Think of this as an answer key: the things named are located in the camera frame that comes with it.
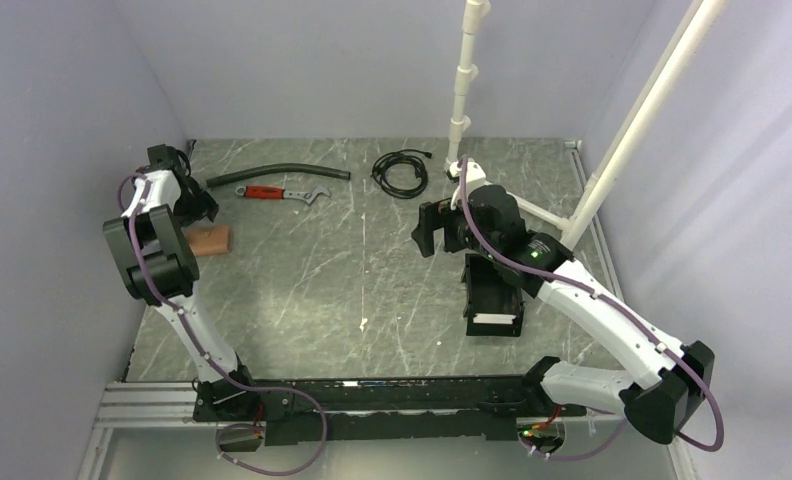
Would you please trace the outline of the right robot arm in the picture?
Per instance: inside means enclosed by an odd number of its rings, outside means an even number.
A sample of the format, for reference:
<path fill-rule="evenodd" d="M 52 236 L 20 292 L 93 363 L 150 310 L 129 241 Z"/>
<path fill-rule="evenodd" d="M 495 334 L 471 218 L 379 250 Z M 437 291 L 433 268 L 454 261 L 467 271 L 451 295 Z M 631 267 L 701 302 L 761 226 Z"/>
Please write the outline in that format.
<path fill-rule="evenodd" d="M 683 342 L 628 308 L 606 290 L 567 247 L 531 230 L 513 196 L 498 185 L 468 197 L 418 208 L 412 240 L 424 257 L 443 233 L 447 253 L 464 252 L 468 286 L 464 315 L 472 335 L 514 326 L 528 294 L 560 311 L 601 344 L 620 369 L 581 367 L 545 356 L 523 377 L 529 411 L 546 415 L 577 405 L 622 415 L 640 434 L 667 445 L 708 400 L 715 354 L 701 341 Z"/>

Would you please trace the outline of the brown leather card holder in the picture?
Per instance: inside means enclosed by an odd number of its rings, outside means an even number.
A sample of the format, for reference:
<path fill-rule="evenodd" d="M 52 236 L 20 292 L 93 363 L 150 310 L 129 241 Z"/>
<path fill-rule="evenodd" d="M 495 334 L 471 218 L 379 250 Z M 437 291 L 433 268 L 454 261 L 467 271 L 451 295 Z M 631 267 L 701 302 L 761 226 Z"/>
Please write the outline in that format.
<path fill-rule="evenodd" d="M 232 250 L 232 229 L 229 225 L 192 227 L 185 238 L 196 257 L 228 254 Z"/>

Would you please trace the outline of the black card box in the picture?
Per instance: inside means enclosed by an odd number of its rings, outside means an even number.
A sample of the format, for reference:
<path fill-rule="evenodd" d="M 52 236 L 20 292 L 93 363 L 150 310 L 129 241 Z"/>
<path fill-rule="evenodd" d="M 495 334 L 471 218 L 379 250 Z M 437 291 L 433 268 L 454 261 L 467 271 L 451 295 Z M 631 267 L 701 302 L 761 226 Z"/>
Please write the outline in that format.
<path fill-rule="evenodd" d="M 467 336 L 521 335 L 524 320 L 521 291 L 506 283 L 489 259 L 466 254 L 461 282 L 466 287 L 463 317 Z"/>

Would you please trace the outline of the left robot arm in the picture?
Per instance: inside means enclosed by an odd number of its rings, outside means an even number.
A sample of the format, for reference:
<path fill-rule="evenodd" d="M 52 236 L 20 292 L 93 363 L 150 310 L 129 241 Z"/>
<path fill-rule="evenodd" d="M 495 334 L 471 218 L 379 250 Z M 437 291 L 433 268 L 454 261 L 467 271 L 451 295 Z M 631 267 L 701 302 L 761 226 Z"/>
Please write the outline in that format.
<path fill-rule="evenodd" d="M 124 179 L 134 189 L 102 232 L 128 293 L 156 309 L 177 332 L 197 367 L 197 400 L 236 420 L 251 417 L 258 390 L 239 356 L 218 333 L 198 296 L 200 271 L 184 227 L 213 220 L 218 205 L 192 177 L 189 159 L 166 144 L 147 150 L 148 164 Z"/>

